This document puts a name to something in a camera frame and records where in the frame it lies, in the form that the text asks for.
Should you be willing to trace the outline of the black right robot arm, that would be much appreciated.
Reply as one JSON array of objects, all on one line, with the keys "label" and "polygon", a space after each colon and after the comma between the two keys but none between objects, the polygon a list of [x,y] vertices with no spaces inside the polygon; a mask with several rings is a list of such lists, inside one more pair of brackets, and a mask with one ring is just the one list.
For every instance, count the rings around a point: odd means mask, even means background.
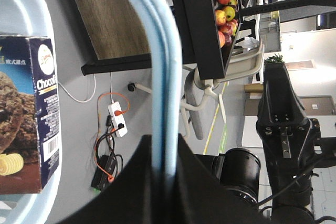
[{"label": "black right robot arm", "polygon": [[258,200],[260,159],[245,148],[217,156],[195,155],[178,143],[175,223],[321,223],[308,209],[313,170],[335,165],[335,138],[322,137],[306,116],[286,66],[269,63],[258,104],[256,130],[264,151],[271,195]]}]

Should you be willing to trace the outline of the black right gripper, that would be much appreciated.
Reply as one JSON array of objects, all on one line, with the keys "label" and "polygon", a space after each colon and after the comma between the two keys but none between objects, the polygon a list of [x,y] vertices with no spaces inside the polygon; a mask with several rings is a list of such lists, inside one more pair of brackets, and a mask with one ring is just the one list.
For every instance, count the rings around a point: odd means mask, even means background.
[{"label": "black right gripper", "polygon": [[256,129],[266,161],[273,205],[307,206],[310,173],[320,158],[314,152],[316,130],[295,94],[284,63],[264,68]]}]

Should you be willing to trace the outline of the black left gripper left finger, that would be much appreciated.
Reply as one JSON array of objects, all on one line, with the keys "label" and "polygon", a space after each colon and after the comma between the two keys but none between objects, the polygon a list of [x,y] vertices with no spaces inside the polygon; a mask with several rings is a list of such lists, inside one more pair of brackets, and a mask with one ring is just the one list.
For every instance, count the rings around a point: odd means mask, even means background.
[{"label": "black left gripper left finger", "polygon": [[151,135],[142,136],[121,174],[103,192],[60,223],[154,223]]}]

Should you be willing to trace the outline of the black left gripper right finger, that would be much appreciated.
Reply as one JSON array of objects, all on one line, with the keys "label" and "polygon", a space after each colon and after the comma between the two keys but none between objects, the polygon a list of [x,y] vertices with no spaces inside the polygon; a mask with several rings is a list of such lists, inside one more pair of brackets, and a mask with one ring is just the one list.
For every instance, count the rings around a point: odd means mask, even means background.
[{"label": "black left gripper right finger", "polygon": [[271,223],[224,189],[178,135],[173,223]]}]

